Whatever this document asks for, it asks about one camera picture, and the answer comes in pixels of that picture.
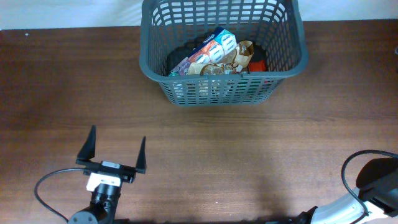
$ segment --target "blue-gray basket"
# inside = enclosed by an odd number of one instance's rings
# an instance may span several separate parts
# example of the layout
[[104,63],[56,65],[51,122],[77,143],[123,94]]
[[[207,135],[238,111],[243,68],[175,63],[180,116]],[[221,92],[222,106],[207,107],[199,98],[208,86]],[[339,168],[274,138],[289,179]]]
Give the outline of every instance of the blue-gray basket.
[[[268,72],[168,77],[218,26],[235,34],[238,42],[253,41]],[[142,72],[179,106],[260,103],[308,63],[296,0],[144,0],[140,41]]]

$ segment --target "red item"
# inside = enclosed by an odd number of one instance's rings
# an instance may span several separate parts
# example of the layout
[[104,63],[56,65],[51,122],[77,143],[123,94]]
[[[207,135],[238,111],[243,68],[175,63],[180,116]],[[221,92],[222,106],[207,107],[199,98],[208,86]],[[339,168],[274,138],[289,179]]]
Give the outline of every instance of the red item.
[[261,60],[259,62],[249,62],[248,67],[250,72],[265,72],[267,70],[265,60]]

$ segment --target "purple package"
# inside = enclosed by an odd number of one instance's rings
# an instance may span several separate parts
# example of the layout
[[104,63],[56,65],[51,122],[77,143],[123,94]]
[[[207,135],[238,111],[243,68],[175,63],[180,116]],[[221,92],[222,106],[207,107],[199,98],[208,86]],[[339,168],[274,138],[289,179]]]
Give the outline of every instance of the purple package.
[[176,74],[183,76],[187,74],[188,68],[191,62],[188,61],[188,57],[184,58],[175,68],[173,68],[169,76],[176,76]]

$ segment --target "wooden surface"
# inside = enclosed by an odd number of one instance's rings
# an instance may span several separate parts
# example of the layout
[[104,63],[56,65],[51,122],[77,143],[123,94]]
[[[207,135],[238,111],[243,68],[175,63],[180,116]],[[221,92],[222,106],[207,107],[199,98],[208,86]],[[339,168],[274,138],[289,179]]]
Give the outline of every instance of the wooden surface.
[[[147,174],[123,186],[119,218],[252,220],[339,198],[350,154],[398,152],[398,21],[304,26],[304,73],[260,105],[196,108],[142,74],[138,27],[0,31],[0,223],[62,223],[34,184],[76,167],[92,124],[96,161],[133,166],[147,136]],[[350,186],[371,158],[349,165]],[[88,205],[86,181],[61,174],[39,193],[70,217]]]

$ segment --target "cable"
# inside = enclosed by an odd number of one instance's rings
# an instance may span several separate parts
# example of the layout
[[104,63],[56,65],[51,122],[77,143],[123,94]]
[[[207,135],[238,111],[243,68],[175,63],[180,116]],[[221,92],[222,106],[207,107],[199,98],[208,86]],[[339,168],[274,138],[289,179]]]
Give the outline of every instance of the cable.
[[51,172],[51,173],[45,175],[44,177],[42,177],[39,181],[37,181],[36,186],[35,186],[35,189],[34,189],[34,193],[35,193],[36,199],[37,199],[46,209],[48,209],[48,210],[50,210],[51,212],[53,212],[54,214],[58,215],[59,217],[61,217],[61,218],[62,218],[65,222],[67,222],[67,223],[68,223],[69,220],[68,220],[65,216],[63,216],[61,213],[57,212],[54,208],[52,208],[52,207],[50,207],[49,205],[47,205],[47,204],[40,198],[40,196],[39,196],[38,193],[37,193],[37,189],[39,188],[39,185],[40,185],[45,179],[47,179],[47,178],[49,178],[49,177],[51,177],[51,176],[53,176],[53,175],[55,175],[55,174],[60,174],[60,173],[63,173],[63,172],[71,172],[71,171],[87,171],[87,170],[86,170],[85,168],[69,168],[69,169],[62,169],[62,170],[57,170],[57,171]]
[[345,176],[345,170],[346,170],[348,163],[355,157],[363,155],[363,154],[379,154],[379,155],[389,156],[389,157],[398,159],[398,154],[394,154],[391,152],[385,152],[385,151],[380,151],[380,150],[363,150],[363,151],[355,152],[354,154],[350,155],[349,158],[347,158],[344,161],[343,166],[341,167],[341,179],[343,181],[344,187],[347,189],[348,193],[351,194],[355,198],[355,200],[357,200],[363,207],[363,214],[359,218],[357,218],[355,221],[353,221],[351,224],[355,224],[355,223],[361,221],[366,216],[369,216],[368,208],[366,207],[365,203],[363,203],[363,201],[361,199],[359,199],[359,197],[350,189],[350,187],[347,184],[346,176]]

